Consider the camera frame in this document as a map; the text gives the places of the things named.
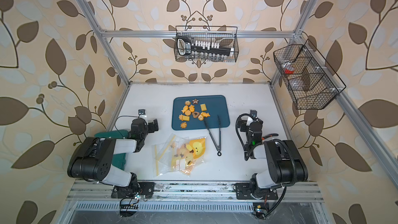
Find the brown heart cookie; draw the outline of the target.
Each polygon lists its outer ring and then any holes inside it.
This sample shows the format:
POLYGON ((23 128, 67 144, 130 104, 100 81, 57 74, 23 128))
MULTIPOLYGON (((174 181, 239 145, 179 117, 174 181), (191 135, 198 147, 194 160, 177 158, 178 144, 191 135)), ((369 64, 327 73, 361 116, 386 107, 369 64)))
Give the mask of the brown heart cookie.
POLYGON ((193 113, 192 113, 193 118, 198 118, 199 115, 200 115, 199 112, 193 112, 193 113))

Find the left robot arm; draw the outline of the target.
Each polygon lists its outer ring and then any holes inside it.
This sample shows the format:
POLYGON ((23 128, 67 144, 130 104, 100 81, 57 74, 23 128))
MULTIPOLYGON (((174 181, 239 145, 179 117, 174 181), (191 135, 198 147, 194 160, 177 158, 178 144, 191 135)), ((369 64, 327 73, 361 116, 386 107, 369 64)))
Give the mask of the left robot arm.
POLYGON ((133 187, 137 182, 136 175, 112 165, 113 157, 123 153, 140 152, 147 135, 158 130, 157 119, 148 123, 144 118, 137 118, 132 121, 127 138, 88 137, 72 155, 67 175, 118 187, 133 187))

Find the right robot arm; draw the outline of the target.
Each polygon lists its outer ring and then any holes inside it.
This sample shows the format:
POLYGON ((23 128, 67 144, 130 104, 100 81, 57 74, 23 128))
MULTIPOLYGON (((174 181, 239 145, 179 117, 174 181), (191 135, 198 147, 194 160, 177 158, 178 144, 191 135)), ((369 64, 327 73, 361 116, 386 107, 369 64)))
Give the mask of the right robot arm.
POLYGON ((308 180, 308 169, 292 140, 280 140, 278 134, 262 134, 262 121, 248 118, 238 120, 237 134, 245 133, 247 141, 242 142, 244 159, 264 159, 266 169, 255 173, 250 179, 249 188, 256 198, 282 186, 308 180))

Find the clear duck zip bag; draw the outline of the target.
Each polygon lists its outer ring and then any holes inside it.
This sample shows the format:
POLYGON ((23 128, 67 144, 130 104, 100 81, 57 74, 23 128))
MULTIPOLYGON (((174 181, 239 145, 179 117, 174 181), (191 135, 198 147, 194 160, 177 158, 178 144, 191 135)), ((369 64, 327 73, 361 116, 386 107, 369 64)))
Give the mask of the clear duck zip bag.
POLYGON ((206 151, 206 137, 194 139, 181 139, 177 137, 170 146, 171 159, 167 164, 170 165, 172 172, 181 172, 191 175, 195 167, 204 163, 206 151))

